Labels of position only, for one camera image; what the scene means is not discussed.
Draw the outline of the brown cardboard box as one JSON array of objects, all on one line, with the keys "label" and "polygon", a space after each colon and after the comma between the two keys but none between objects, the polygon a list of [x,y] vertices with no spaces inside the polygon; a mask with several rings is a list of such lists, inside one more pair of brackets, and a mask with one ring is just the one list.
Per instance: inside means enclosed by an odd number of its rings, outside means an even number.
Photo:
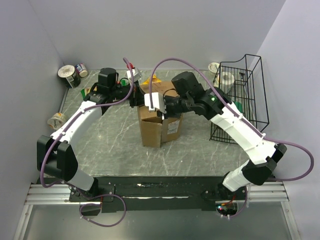
[{"label": "brown cardboard box", "polygon": [[[152,92],[165,93],[165,96],[177,97],[178,94],[170,81],[152,83]],[[183,114],[180,118],[162,119],[157,112],[149,112],[149,108],[141,105],[137,107],[138,122],[142,145],[144,147],[159,148],[162,143],[177,140],[180,137]]]}]

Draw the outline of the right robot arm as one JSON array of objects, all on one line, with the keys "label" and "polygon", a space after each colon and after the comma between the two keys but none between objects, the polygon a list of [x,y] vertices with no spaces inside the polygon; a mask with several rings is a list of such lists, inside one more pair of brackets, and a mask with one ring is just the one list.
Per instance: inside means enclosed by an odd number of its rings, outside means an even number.
[{"label": "right robot arm", "polygon": [[188,112],[203,116],[225,131],[249,157],[224,176],[218,187],[219,195],[228,200],[248,184],[261,186],[271,176],[287,147],[264,140],[221,89],[205,90],[192,72],[184,71],[171,82],[178,95],[164,97],[165,116],[176,117]]}]

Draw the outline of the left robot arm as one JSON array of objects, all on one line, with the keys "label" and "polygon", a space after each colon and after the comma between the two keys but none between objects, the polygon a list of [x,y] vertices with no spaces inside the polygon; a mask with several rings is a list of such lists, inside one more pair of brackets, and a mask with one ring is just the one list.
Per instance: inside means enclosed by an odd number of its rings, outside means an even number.
[{"label": "left robot arm", "polygon": [[143,93],[139,89],[141,72],[133,67],[126,72],[128,83],[122,84],[119,73],[105,67],[98,73],[98,80],[85,95],[83,102],[72,117],[50,136],[42,135],[36,143],[37,169],[40,183],[45,183],[44,175],[64,182],[87,200],[94,201],[99,195],[98,179],[81,170],[73,147],[88,128],[106,111],[116,104],[128,101],[130,107],[143,104]]}]

